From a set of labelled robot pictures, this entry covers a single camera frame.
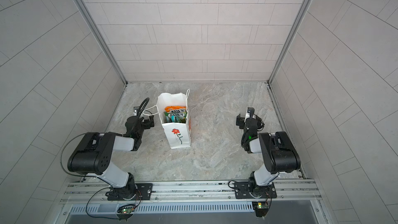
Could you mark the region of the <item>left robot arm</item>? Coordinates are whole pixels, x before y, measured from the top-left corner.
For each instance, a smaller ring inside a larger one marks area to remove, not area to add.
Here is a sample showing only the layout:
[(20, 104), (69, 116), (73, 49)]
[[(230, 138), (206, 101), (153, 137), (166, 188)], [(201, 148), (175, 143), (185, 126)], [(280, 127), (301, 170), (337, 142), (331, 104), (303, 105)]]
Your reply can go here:
[(154, 127), (153, 117), (143, 117), (149, 98), (134, 108), (125, 123), (126, 133), (88, 132), (71, 154), (67, 169), (88, 177), (98, 178), (109, 185), (108, 201), (149, 200), (153, 184), (137, 184), (132, 173), (121, 170), (112, 162), (114, 151), (138, 151), (145, 130)]

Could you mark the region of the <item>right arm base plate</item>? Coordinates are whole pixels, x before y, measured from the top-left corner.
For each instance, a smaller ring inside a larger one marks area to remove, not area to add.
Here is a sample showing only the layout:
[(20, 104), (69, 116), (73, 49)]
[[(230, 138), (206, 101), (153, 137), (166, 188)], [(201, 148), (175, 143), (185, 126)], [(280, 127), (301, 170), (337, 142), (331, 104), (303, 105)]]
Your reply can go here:
[(274, 183), (268, 186), (258, 186), (249, 181), (230, 181), (236, 199), (276, 199), (277, 193)]

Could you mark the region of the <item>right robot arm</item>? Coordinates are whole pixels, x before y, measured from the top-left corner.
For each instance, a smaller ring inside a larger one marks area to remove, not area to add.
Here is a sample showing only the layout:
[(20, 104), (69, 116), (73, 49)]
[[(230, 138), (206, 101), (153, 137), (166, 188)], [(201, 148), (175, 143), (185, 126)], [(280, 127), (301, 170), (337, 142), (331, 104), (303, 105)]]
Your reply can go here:
[(248, 182), (234, 183), (238, 199), (273, 199), (277, 197), (274, 180), (281, 173), (291, 173), (301, 167), (300, 157), (285, 131), (261, 132), (263, 120), (253, 107), (247, 108), (245, 117), (238, 115), (236, 125), (242, 129), (241, 147), (247, 153), (260, 153), (263, 164), (252, 172)]

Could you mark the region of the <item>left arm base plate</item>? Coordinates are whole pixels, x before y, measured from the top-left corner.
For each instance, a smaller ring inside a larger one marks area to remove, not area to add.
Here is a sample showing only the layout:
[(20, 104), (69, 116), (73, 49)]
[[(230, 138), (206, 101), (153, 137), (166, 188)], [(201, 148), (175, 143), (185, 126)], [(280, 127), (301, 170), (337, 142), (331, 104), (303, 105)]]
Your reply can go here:
[(152, 183), (138, 183), (123, 188), (112, 188), (105, 194), (108, 201), (149, 200), (152, 193)]

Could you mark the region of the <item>orange pink Fox's candy bag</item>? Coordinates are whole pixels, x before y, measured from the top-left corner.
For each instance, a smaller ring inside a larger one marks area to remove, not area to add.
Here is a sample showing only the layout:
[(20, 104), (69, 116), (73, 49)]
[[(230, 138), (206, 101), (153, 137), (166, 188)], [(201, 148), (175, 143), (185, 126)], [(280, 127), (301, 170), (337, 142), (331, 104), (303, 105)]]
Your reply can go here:
[(187, 108), (185, 106), (167, 106), (164, 110), (167, 113), (184, 113)]

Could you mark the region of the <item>white floral paper bag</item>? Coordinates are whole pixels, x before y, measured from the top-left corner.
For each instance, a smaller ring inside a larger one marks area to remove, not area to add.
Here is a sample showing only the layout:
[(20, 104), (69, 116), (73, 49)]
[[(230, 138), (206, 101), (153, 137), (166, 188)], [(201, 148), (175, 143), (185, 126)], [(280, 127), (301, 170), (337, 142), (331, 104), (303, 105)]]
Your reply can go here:
[[(154, 106), (157, 109), (156, 112), (146, 114), (146, 116), (159, 116), (161, 126), (171, 149), (188, 148), (191, 146), (191, 120), (188, 107), (189, 93), (189, 89), (186, 93), (162, 93), (158, 96), (157, 103)], [(164, 116), (164, 109), (167, 106), (185, 106), (188, 113), (186, 123), (167, 123)]]

